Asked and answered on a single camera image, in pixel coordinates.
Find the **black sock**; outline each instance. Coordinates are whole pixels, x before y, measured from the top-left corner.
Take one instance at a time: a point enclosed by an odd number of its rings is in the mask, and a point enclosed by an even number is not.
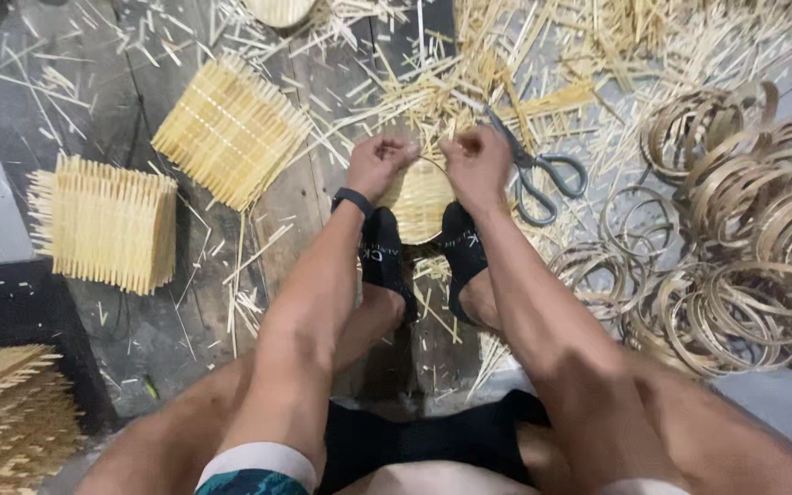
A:
[[[477,324],[469,319],[457,296],[463,287],[488,267],[475,222],[460,203],[454,202],[442,216],[442,253],[451,265],[451,288],[448,308],[457,320]]]
[[[363,282],[384,287],[405,299],[404,321],[417,319],[417,300],[402,279],[402,240],[392,211],[375,209],[363,225],[359,246],[359,263],[363,265]]]

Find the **unfinished basket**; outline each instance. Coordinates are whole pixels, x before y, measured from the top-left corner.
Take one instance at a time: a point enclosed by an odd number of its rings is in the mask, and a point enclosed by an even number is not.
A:
[[[31,237],[54,273],[139,295],[170,282],[176,267],[176,181],[57,157],[56,172],[29,175]]]
[[[247,10],[271,28],[288,28],[307,17],[316,0],[243,0]]]
[[[277,86],[226,56],[194,75],[151,145],[240,211],[274,182],[311,125]]]
[[[0,493],[35,493],[82,446],[57,358],[45,345],[0,348]]]
[[[442,231],[442,215],[452,201],[454,191],[445,171],[419,159],[400,172],[380,206],[390,208],[396,216],[404,244],[422,244]]]

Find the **scissors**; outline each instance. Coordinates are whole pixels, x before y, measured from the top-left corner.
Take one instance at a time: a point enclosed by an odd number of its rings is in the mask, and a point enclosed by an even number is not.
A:
[[[585,169],[585,165],[569,155],[543,153],[534,157],[530,153],[524,151],[524,147],[515,135],[512,134],[512,131],[503,124],[503,121],[500,120],[500,117],[494,113],[491,107],[485,107],[485,115],[491,119],[491,125],[494,129],[506,137],[512,149],[512,161],[518,167],[518,178],[520,179],[515,185],[516,199],[518,199],[518,212],[521,213],[524,220],[531,225],[543,227],[551,224],[558,218],[558,206],[543,194],[542,191],[534,187],[534,184],[531,182],[531,171],[534,169],[534,166],[542,167],[543,170],[552,177],[552,180],[555,181],[555,185],[564,196],[577,199],[578,197],[582,197],[585,193],[585,189],[589,185],[589,173]],[[573,169],[577,171],[577,174],[579,174],[579,186],[576,189],[570,188],[561,174],[558,173],[555,166],[552,165],[553,163],[564,163],[573,167]],[[549,211],[548,217],[538,219],[531,215],[531,212],[524,207],[523,191],[525,189]]]

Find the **bamboo basket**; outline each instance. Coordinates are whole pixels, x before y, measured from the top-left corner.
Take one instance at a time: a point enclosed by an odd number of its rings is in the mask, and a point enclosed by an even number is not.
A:
[[[423,244],[442,231],[442,215],[453,201],[445,171],[431,160],[419,159],[400,171],[380,206],[392,210],[404,244]]]
[[[243,0],[248,11],[271,28],[288,28],[307,17],[316,0]]]
[[[54,273],[147,295],[176,268],[176,181],[64,155],[29,174],[30,237]]]
[[[307,116],[237,56],[209,61],[151,145],[237,211],[276,179],[311,131]]]

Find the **scissor handle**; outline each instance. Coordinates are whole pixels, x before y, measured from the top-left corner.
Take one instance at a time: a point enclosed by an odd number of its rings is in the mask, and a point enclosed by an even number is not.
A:
[[[569,156],[569,155],[556,155],[556,154],[539,154],[534,159],[536,162],[535,165],[542,166],[545,169],[545,172],[548,172],[549,176],[552,177],[552,180],[555,181],[555,185],[558,189],[563,193],[564,196],[569,197],[571,199],[577,199],[585,194],[585,189],[589,186],[589,172],[585,169],[585,165],[579,162],[579,160]],[[566,163],[570,165],[574,170],[577,171],[579,174],[579,186],[576,189],[570,188],[567,185],[567,182],[558,173],[558,170],[555,168],[552,163]]]
[[[515,185],[516,191],[516,199],[518,200],[518,213],[521,213],[521,216],[524,218],[524,221],[531,224],[532,226],[537,227],[545,227],[552,222],[554,222],[558,218],[558,206],[555,203],[552,203],[552,200],[549,199],[548,196],[543,194],[542,191],[534,187],[531,183],[531,178],[528,176],[529,169],[519,167],[518,169],[518,178],[520,179]],[[544,219],[538,219],[531,215],[531,212],[524,207],[524,189],[527,188],[527,192],[531,193],[531,196],[539,201],[539,204],[543,206],[543,208],[548,209],[549,216]]]

